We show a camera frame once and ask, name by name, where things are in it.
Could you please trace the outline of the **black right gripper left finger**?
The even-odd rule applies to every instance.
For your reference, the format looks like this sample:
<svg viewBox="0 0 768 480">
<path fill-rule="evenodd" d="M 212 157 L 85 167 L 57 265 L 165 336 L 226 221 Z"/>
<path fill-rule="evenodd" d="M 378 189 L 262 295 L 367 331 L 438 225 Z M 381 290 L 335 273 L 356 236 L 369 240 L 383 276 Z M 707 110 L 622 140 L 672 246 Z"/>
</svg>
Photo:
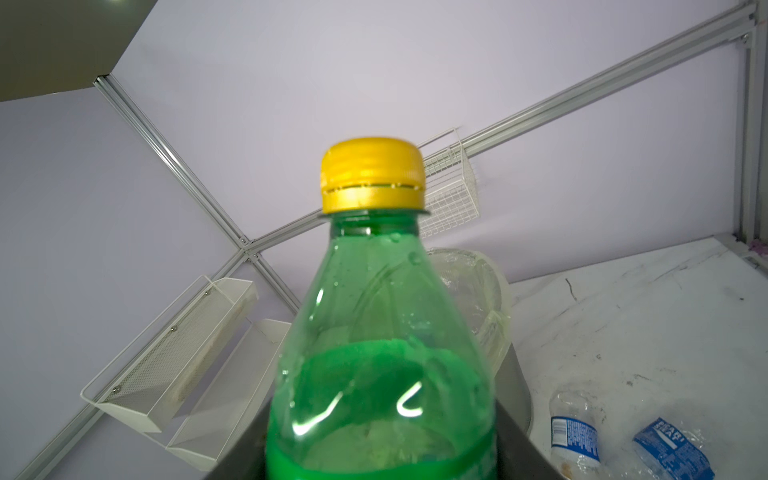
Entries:
<svg viewBox="0 0 768 480">
<path fill-rule="evenodd" d="M 272 400 L 266 401 L 223 460 L 204 480 L 266 480 L 266 444 Z"/>
</svg>

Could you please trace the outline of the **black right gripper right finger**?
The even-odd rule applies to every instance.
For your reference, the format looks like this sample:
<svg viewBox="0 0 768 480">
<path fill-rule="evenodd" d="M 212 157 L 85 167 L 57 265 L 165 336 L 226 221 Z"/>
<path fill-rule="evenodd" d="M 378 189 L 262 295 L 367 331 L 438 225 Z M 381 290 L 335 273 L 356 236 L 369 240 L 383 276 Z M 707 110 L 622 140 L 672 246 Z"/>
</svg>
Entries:
<svg viewBox="0 0 768 480">
<path fill-rule="evenodd" d="M 495 415 L 498 480 L 562 479 L 499 401 L 495 402 Z"/>
</svg>

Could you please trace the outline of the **green soda bottle yellow cap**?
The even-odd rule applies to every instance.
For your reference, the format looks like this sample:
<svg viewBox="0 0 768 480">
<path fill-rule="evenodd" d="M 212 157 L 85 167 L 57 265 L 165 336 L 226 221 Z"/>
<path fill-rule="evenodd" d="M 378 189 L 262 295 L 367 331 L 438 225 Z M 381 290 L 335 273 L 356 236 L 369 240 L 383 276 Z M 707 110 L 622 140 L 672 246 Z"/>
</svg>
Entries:
<svg viewBox="0 0 768 480">
<path fill-rule="evenodd" d="M 268 477 L 494 478 L 494 382 L 420 239 L 419 149 L 336 144 L 320 186 L 329 245 L 278 362 Z"/>
</svg>

